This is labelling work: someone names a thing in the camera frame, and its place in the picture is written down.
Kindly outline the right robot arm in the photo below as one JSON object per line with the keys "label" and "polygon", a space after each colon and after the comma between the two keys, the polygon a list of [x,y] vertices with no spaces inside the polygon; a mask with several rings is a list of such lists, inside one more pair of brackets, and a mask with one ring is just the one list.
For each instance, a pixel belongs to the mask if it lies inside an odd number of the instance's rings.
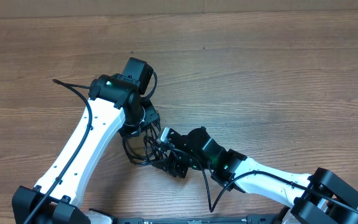
{"label": "right robot arm", "polygon": [[189,168],[210,171],[224,192],[236,189],[284,205],[290,215],[282,215],[281,223],[358,223],[358,191],[330,170],[319,167],[314,174],[294,174],[262,165],[225,150],[204,127],[187,135],[164,128],[154,143],[169,151],[162,168],[170,175],[183,178]]}

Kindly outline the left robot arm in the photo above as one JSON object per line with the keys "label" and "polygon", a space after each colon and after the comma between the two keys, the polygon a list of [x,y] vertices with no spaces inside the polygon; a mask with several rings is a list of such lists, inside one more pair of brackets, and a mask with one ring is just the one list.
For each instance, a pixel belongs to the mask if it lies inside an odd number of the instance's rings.
{"label": "left robot arm", "polygon": [[110,140],[139,136],[159,120],[147,93],[157,75],[131,57],[123,72],[101,75],[88,86],[83,115],[65,147],[33,188],[20,186],[13,198],[16,223],[113,223],[107,213],[80,210],[90,177]]}

